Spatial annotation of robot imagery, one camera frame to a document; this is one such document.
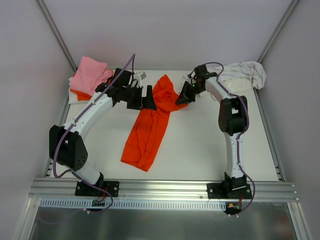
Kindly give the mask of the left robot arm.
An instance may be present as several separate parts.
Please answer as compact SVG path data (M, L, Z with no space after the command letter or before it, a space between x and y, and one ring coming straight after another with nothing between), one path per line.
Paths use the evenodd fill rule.
M152 86L147 85L142 96L144 71L132 73L117 68L114 76L97 86L89 102L70 121L49 130L49 157L53 163L65 166L70 172L87 182L86 189L93 196L104 190L104 177L88 162L84 140L96 122L117 103L125 102L127 109L157 110Z

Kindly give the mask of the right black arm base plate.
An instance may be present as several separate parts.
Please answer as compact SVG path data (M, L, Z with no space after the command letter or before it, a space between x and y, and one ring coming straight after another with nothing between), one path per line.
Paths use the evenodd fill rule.
M226 183L208 183L206 185L207 196L209 199L240 199L249 200L252 198L252 191L249 184L246 187L231 190Z

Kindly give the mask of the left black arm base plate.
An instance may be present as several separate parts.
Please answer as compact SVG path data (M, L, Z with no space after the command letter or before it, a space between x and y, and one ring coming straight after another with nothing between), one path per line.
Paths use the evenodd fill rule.
M107 191L112 197L118 197L120 188L119 181L98 180L94 186ZM105 194L103 191L88 186L82 181L77 182L74 193L75 196L80 197L101 197L103 194Z

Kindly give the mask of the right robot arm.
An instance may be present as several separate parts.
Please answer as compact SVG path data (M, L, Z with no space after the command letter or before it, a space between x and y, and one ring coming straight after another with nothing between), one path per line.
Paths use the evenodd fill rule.
M244 171L243 140L249 128L248 103L245 96L232 93L219 78L224 71L209 72L206 64L199 65L188 75L175 104L196 101L196 95L209 92L219 102L218 126L224 133L227 165L224 180L217 186L208 186L209 198L250 199L252 192Z

